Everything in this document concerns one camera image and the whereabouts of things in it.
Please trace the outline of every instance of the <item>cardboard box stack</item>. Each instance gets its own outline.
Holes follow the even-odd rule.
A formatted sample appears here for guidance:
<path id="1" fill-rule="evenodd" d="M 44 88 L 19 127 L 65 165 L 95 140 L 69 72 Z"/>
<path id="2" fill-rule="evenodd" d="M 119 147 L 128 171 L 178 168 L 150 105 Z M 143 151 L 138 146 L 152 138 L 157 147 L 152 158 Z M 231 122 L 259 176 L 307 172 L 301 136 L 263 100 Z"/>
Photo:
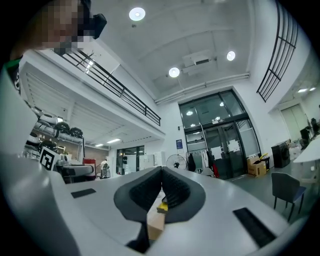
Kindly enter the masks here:
<path id="1" fill-rule="evenodd" d="M 248 174 L 260 177 L 267 173 L 266 162 L 260 161 L 258 156 L 248 158 L 246 161 L 248 165 Z"/>

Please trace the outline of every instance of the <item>black chair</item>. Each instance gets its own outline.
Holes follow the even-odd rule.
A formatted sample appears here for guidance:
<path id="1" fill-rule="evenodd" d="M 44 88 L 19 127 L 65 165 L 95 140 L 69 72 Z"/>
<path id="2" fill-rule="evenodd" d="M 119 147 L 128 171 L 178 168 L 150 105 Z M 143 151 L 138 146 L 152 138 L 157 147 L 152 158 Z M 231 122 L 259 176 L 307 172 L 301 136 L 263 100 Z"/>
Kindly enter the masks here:
<path id="1" fill-rule="evenodd" d="M 288 222 L 290 221 L 292 212 L 294 211 L 295 202 L 301 197 L 299 212 L 301 211 L 302 203 L 304 201 L 304 195 L 306 187 L 300 186 L 300 181 L 287 173 L 273 172 L 271 174 L 272 179 L 272 194 L 274 195 L 274 207 L 277 205 L 277 198 L 280 198 L 285 203 L 285 208 L 288 206 L 288 202 L 292 204 Z"/>

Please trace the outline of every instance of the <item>blurred person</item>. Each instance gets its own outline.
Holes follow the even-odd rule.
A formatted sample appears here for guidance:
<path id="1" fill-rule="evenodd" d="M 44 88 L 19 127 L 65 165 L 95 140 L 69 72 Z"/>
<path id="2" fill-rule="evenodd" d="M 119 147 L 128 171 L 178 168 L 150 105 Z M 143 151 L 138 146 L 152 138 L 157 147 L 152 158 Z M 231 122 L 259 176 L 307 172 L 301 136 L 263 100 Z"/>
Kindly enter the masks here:
<path id="1" fill-rule="evenodd" d="M 107 163 L 107 157 L 105 157 L 105 160 L 101 162 L 101 178 L 110 178 L 110 166 Z"/>
<path id="2" fill-rule="evenodd" d="M 91 17 L 91 0 L 13 2 L 18 8 L 10 14 L 18 17 L 20 25 L 15 30 L 4 28 L 5 49 L 9 49 L 4 53 L 4 66 L 19 93 L 19 62 L 27 50 L 53 48 L 60 49 L 63 55 L 72 42 L 81 41 L 84 36 L 98 38 L 107 23 L 102 14 Z"/>

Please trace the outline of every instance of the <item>paper sign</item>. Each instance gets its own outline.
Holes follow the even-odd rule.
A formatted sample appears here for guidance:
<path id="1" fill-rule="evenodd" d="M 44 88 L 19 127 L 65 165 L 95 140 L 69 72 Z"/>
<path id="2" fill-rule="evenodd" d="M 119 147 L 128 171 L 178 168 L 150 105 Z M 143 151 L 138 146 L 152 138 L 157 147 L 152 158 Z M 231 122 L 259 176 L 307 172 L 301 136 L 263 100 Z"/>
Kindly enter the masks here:
<path id="1" fill-rule="evenodd" d="M 222 151 L 221 151 L 221 147 L 217 146 L 217 147 L 213 147 L 211 148 L 211 154 L 214 156 L 214 159 L 222 159 Z"/>
<path id="2" fill-rule="evenodd" d="M 240 151 L 239 142 L 235 139 L 230 140 L 228 144 L 229 152 L 237 152 Z"/>

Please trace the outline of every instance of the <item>recessed downlight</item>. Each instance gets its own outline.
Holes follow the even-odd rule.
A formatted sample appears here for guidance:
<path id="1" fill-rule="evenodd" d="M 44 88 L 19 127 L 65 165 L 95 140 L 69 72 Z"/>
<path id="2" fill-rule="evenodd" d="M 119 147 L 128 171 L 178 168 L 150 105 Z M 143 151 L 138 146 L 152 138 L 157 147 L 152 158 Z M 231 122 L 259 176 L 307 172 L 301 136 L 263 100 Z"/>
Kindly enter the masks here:
<path id="1" fill-rule="evenodd" d="M 236 57 L 236 54 L 234 51 L 229 51 L 228 54 L 226 55 L 226 58 L 228 61 L 233 61 Z"/>
<path id="2" fill-rule="evenodd" d="M 180 74 L 180 70 L 177 67 L 173 67 L 169 70 L 169 76 L 172 78 L 178 77 Z"/>
<path id="3" fill-rule="evenodd" d="M 146 11 L 140 7 L 133 8 L 129 12 L 130 19 L 135 22 L 141 21 L 145 16 L 146 16 Z"/>

